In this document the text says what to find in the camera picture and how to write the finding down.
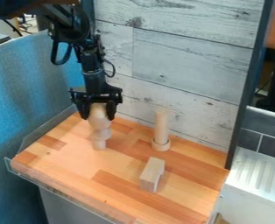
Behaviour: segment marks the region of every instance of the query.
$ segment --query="blue wall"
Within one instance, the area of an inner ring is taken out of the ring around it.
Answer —
[[[52,40],[41,32],[0,45],[0,224],[45,224],[38,188],[6,171],[22,139],[71,105],[81,67],[50,62]]]

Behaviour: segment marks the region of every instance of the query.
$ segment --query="wooden block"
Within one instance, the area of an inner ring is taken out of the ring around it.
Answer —
[[[158,188],[160,176],[164,174],[164,171],[165,160],[150,157],[139,177],[140,187],[147,192],[155,193]]]

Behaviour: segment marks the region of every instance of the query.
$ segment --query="clear plastic guard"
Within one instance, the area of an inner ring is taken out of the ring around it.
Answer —
[[[33,144],[49,130],[72,115],[75,111],[76,108],[74,106],[67,108],[53,119],[34,130],[30,135],[24,138],[18,154],[26,149],[29,145]],[[62,185],[61,183],[54,181],[52,178],[47,177],[45,174],[39,171],[34,171],[33,169],[26,167],[15,160],[5,157],[4,162],[9,172],[47,190],[50,193],[61,197],[64,200],[75,204],[78,207],[100,216],[107,221],[112,223],[142,223],[137,221],[136,218],[121,212],[120,210],[106,204],[105,202],[102,202],[86,194],[76,192],[73,189]]]

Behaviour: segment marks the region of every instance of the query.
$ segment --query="upright wooden cylinder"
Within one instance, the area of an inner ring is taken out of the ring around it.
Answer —
[[[168,116],[169,112],[166,109],[159,109],[156,112],[156,126],[152,147],[158,151],[167,151],[170,148]]]

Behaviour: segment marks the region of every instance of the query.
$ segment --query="wooden tray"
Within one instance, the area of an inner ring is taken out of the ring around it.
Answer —
[[[228,171],[226,154],[171,136],[151,147],[152,128],[116,118],[108,149],[91,147],[91,128],[76,113],[11,160],[11,168],[114,222],[204,223]],[[139,189],[149,157],[166,161],[158,191]]]

